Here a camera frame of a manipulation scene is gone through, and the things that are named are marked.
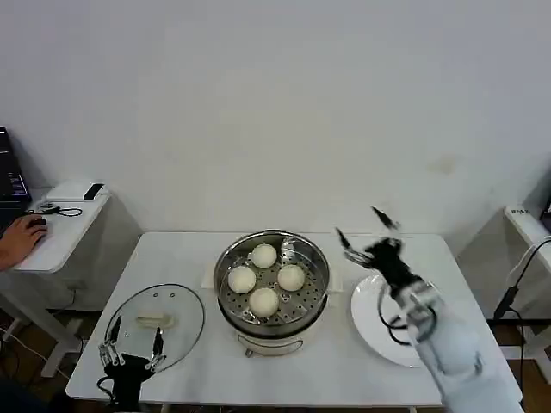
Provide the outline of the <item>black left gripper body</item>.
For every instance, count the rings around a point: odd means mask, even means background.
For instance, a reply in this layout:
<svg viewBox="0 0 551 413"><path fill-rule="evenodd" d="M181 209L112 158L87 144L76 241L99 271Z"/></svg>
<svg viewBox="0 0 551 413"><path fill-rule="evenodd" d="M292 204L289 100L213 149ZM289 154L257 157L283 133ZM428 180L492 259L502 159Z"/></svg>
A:
<svg viewBox="0 0 551 413"><path fill-rule="evenodd" d="M137 409L142 384L152 376L150 361L144 357L123 354L123 364L110 362L104 368L108 379L113 381L112 405L115 409Z"/></svg>

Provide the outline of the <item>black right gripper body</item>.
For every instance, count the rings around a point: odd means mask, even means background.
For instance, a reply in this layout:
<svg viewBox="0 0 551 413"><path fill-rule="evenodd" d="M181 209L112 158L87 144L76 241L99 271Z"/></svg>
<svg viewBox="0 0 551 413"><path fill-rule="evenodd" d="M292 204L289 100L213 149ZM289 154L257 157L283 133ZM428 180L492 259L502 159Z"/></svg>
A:
<svg viewBox="0 0 551 413"><path fill-rule="evenodd" d="M384 237L364 248L364 252L371 256L368 266L381 273L390 286L392 298L396 298L403 289L421 281L421 277L414 274L402 261L401 251L402 242L390 237Z"/></svg>

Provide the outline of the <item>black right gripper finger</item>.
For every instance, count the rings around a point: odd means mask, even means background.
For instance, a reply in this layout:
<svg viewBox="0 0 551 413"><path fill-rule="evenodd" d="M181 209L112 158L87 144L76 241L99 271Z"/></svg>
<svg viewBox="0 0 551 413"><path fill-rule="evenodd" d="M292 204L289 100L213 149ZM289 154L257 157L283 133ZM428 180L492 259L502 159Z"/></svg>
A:
<svg viewBox="0 0 551 413"><path fill-rule="evenodd" d="M344 250L345 258L361 267L372 267L374 255L372 252L372 247L364 247L363 249L356 249L349 241L349 239L344 235L344 233L338 228L335 228L339 242L342 245Z"/></svg>
<svg viewBox="0 0 551 413"><path fill-rule="evenodd" d="M391 219L381 209L375 206L372 206L371 209L386 229L385 234L379 239L379 241L381 243L402 243L403 237L400 229L400 224L397 221Z"/></svg>

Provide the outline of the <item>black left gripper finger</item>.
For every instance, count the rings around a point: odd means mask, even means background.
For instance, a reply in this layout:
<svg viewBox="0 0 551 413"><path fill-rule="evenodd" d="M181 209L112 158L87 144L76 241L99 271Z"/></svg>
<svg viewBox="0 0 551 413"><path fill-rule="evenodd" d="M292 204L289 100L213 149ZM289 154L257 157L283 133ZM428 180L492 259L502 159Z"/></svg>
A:
<svg viewBox="0 0 551 413"><path fill-rule="evenodd" d="M152 345L152 359L145 368L150 371L155 371L165 359L163 331L160 327L157 327Z"/></svg>
<svg viewBox="0 0 551 413"><path fill-rule="evenodd" d="M100 360L104 366L122 366L123 357L117 350L116 343L121 327L121 316L118 316L106 331L104 341L98 346Z"/></svg>

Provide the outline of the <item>person's hand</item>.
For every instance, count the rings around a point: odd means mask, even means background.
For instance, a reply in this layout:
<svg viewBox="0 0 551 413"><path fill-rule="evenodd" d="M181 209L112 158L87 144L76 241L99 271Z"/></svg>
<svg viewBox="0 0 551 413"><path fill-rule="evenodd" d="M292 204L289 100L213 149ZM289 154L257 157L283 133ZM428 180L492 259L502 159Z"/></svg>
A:
<svg viewBox="0 0 551 413"><path fill-rule="evenodd" d="M14 220L1 236L1 270L22 262L47 234L47 224L38 214Z"/></svg>

